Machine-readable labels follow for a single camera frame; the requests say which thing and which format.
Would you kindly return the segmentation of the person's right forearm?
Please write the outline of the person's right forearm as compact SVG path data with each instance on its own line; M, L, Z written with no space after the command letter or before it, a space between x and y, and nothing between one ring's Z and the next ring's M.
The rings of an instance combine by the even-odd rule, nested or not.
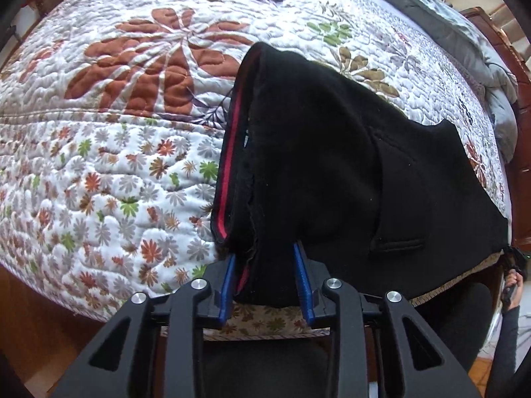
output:
M503 397L516 372L517 330L519 307L508 309L502 315L492 368L485 390L486 397Z

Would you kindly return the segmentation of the person's right hand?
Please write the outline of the person's right hand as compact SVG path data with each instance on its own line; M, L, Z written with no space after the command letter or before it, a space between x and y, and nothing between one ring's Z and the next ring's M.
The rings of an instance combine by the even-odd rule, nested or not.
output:
M511 269L505 276L504 289L501 293L503 310L508 312L519 307L524 289L524 279L516 270Z

